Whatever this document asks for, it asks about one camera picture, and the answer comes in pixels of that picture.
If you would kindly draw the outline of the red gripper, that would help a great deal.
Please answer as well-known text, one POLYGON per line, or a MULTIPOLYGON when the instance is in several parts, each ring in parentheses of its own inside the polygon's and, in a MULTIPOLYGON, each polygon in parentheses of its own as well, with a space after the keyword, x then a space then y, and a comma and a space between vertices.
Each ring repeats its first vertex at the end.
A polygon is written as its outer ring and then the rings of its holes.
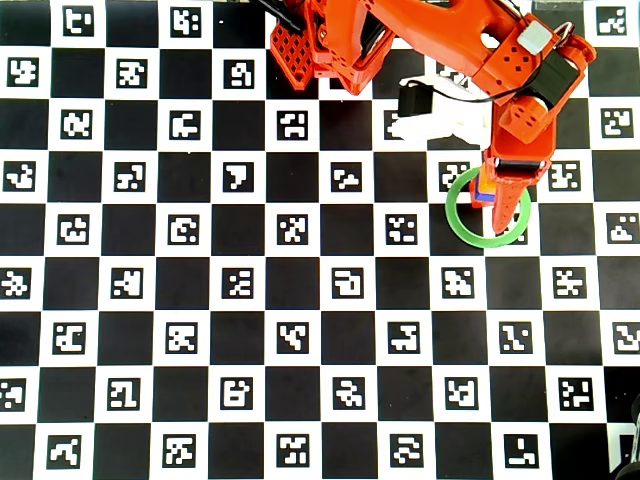
POLYGON ((495 184, 492 228, 503 233, 529 186, 551 166, 556 124, 544 102, 532 95, 514 96, 492 106, 492 133, 483 168, 495 184))

